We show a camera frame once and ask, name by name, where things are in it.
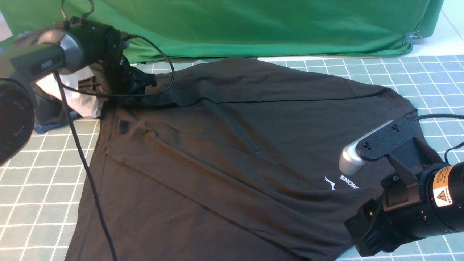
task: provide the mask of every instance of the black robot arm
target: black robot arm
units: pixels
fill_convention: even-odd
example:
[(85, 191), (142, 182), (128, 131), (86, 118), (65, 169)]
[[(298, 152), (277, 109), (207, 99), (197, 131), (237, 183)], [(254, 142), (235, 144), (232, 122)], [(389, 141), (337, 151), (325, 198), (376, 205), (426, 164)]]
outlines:
[(101, 94), (141, 94), (156, 77), (130, 66), (122, 50), (130, 36), (112, 26), (72, 18), (55, 23), (32, 46), (0, 54), (0, 165), (29, 140), (36, 97), (31, 84), (53, 72), (89, 66), (94, 77), (79, 88)]
[(361, 256), (393, 252), (428, 236), (464, 231), (464, 163), (450, 166), (415, 131), (416, 119), (390, 121), (343, 149), (339, 168), (354, 175), (386, 157), (396, 173), (380, 198), (362, 205), (345, 227)]

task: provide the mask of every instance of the black t-shirt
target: black t-shirt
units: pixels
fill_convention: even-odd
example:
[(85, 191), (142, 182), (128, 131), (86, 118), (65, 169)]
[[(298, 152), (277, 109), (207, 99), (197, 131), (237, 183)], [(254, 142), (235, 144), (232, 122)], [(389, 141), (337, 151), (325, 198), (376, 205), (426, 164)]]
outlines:
[[(335, 260), (344, 221), (393, 173), (380, 160), (344, 176), (343, 147), (416, 115), (389, 88), (244, 58), (124, 103), (139, 108), (103, 108), (90, 164), (121, 261)], [(111, 260), (88, 183), (66, 260)]]

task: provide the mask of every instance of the green backdrop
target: green backdrop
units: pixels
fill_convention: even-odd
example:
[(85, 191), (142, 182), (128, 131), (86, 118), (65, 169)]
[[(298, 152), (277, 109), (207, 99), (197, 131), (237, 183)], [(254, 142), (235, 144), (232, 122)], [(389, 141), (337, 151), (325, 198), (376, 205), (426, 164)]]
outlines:
[[(0, 0), (13, 35), (62, 20), (60, 0)], [(94, 0), (91, 20), (143, 35), (171, 57), (395, 55), (432, 35), (443, 0)], [(70, 16), (90, 10), (66, 0)], [(0, 43), (8, 48), (14, 38)], [(159, 59), (141, 41), (131, 62)]]

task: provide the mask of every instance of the black cable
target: black cable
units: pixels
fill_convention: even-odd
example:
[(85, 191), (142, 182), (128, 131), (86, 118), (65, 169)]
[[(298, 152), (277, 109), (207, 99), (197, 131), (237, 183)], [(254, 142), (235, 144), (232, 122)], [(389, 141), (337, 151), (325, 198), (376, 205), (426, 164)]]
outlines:
[[(425, 115), (420, 115), (420, 116), (417, 116), (415, 118), (413, 118), (414, 121), (419, 121), (419, 120), (423, 120), (423, 119), (430, 119), (430, 118), (453, 118), (453, 119), (461, 119), (461, 120), (464, 120), (464, 115), (459, 115), (459, 114), (446, 114), (446, 113), (443, 113), (443, 114), (425, 114)], [(452, 148), (449, 148), (445, 151), (445, 162), (446, 163), (449, 163), (448, 162), (448, 152), (452, 151), (452, 150), (455, 150), (455, 149), (459, 149), (461, 147), (464, 147), (464, 142), (460, 143), (459, 145), (456, 145)]]
[(98, 217), (100, 218), (100, 223), (102, 225), (103, 232), (105, 233), (106, 239), (108, 241), (108, 245), (110, 246), (111, 255), (113, 256), (113, 260), (117, 261), (115, 247), (111, 239), (110, 232), (108, 231), (108, 228), (106, 227), (105, 219), (103, 218), (102, 207), (100, 206), (100, 201), (98, 199), (95, 182), (93, 181), (93, 177), (92, 177), (92, 174), (90, 173), (89, 166), (87, 164), (87, 161), (85, 160), (85, 155), (84, 155), (84, 152), (82, 151), (82, 146), (81, 146), (81, 143), (79, 142), (79, 137), (77, 136), (76, 127), (74, 127), (74, 123), (71, 118), (71, 113), (69, 112), (69, 109), (68, 109), (68, 102), (66, 101), (66, 95), (64, 94), (64, 89), (60, 88), (64, 86), (64, 84), (61, 82), (61, 78), (58, 72), (54, 72), (53, 74), (55, 75), (56, 81), (58, 82), (59, 92), (61, 95), (61, 99), (63, 101), (64, 111), (66, 112), (66, 117), (68, 118), (68, 123), (71, 128), (72, 137), (74, 138), (74, 142), (76, 143), (77, 151), (79, 153), (79, 156), (81, 157), (82, 164), (84, 165), (87, 178), (89, 179), (89, 184), (92, 189), (93, 198), (95, 200), (95, 206), (97, 208)]
[(66, 15), (66, 12), (64, 11), (64, 1), (65, 0), (61, 0), (61, 14), (63, 15), (63, 18), (68, 21), (68, 16)]
[(166, 88), (164, 88), (164, 90), (156, 92), (156, 93), (147, 93), (147, 94), (106, 94), (106, 93), (97, 93), (97, 92), (76, 90), (76, 89), (73, 89), (73, 88), (65, 86), (65, 85), (63, 85), (63, 88), (65, 88), (67, 90), (70, 90), (70, 91), (73, 91), (73, 92), (80, 93), (80, 94), (91, 95), (91, 96), (96, 96), (96, 97), (103, 97), (103, 98), (139, 98), (139, 97), (160, 95), (162, 93), (167, 92), (172, 87), (172, 85), (174, 83), (174, 65), (173, 65), (171, 59), (169, 59), (169, 57), (167, 57), (167, 55), (164, 54), (163, 51), (161, 51), (161, 49), (158, 46), (156, 46), (152, 41), (148, 40), (146, 37), (143, 37), (141, 35), (136, 35), (136, 34), (129, 35), (129, 39), (134, 39), (134, 38), (140, 38), (140, 39), (146, 41), (147, 43), (149, 43), (169, 63), (169, 66), (171, 67), (171, 81), (169, 82), (169, 85)]
[(89, 0), (90, 2), (90, 7), (92, 8), (92, 10), (88, 13), (85, 13), (82, 15), (82, 22), (83, 23), (87, 23), (87, 19), (89, 18), (89, 16), (93, 13), (93, 11), (95, 11), (95, 5), (93, 4), (93, 0)]
[(423, 119), (430, 119), (430, 118), (454, 118), (454, 119), (461, 119), (464, 120), (464, 115), (459, 114), (425, 114), (420, 115), (414, 118), (415, 121), (423, 120)]
[(462, 142), (462, 143), (460, 143), (459, 145), (456, 145), (456, 146), (454, 146), (454, 147), (452, 147), (452, 148), (447, 149), (447, 150), (445, 151), (445, 162), (446, 162), (446, 163), (449, 163), (449, 161), (448, 161), (448, 152), (450, 152), (450, 151), (452, 151), (452, 150), (459, 149), (459, 148), (461, 148), (461, 147), (463, 147), (463, 146), (464, 146), (464, 142)]

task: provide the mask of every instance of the warning label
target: warning label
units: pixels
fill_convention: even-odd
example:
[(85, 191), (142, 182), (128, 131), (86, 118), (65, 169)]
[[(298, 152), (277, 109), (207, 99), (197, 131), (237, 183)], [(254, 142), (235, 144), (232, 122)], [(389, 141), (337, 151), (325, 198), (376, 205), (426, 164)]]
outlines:
[(439, 170), (433, 179), (433, 197), (437, 207), (444, 207), (453, 204), (448, 188), (448, 178), (453, 166)]

